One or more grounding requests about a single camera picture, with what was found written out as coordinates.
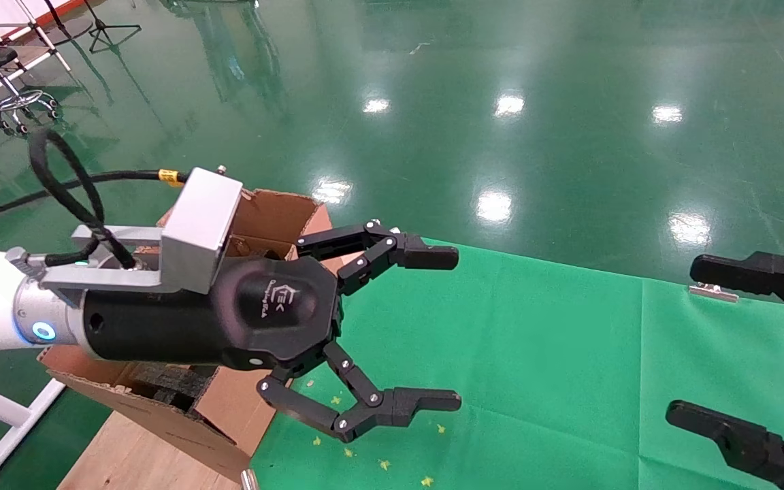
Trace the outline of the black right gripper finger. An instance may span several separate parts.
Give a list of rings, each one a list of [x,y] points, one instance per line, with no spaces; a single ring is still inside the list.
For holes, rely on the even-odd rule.
[[[784,438],[780,434],[684,400],[669,403],[666,421],[712,440],[729,468],[784,489]]]
[[[699,255],[690,269],[695,282],[754,295],[776,295],[784,303],[784,255],[755,252],[743,260]]]

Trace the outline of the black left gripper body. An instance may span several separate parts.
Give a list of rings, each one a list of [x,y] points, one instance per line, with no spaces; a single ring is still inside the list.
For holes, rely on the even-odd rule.
[[[89,291],[83,323],[100,359],[309,372],[340,334],[338,279],[310,257],[226,259],[209,293]]]

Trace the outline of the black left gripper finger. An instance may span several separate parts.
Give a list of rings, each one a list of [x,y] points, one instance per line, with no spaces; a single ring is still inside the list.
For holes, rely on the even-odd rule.
[[[454,270],[459,263],[457,248],[429,245],[423,237],[387,229],[379,220],[303,235],[295,247],[299,257],[312,257],[320,262],[355,255],[336,272],[341,295],[355,294],[393,266]]]
[[[452,390],[412,387],[377,389],[337,342],[326,344],[320,358],[327,362],[357,400],[346,412],[336,412],[287,387],[286,383],[292,375],[282,367],[274,367],[270,375],[264,376],[257,384],[257,391],[265,403],[277,412],[344,443],[351,443],[376,426],[407,427],[420,410],[454,412],[461,408],[460,394]]]

